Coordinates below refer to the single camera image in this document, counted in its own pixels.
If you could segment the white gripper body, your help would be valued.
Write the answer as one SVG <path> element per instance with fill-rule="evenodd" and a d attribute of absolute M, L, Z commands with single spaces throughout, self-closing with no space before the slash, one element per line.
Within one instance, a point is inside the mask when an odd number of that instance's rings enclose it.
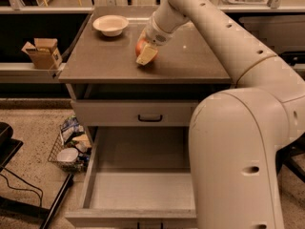
<path fill-rule="evenodd" d="M 145 29 L 145 38 L 151 44 L 164 46 L 173 37 L 174 25 L 166 17 L 159 16 L 155 11 L 150 17 Z"/>

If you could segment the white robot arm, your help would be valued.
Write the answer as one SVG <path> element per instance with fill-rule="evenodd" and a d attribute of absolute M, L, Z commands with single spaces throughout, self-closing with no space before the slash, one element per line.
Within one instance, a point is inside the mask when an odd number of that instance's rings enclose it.
<path fill-rule="evenodd" d="M 195 108 L 189 158 L 198 229 L 284 229 L 275 155 L 305 132 L 305 82 L 210 0 L 165 0 L 141 34 L 149 63 L 193 22 L 234 85 Z"/>

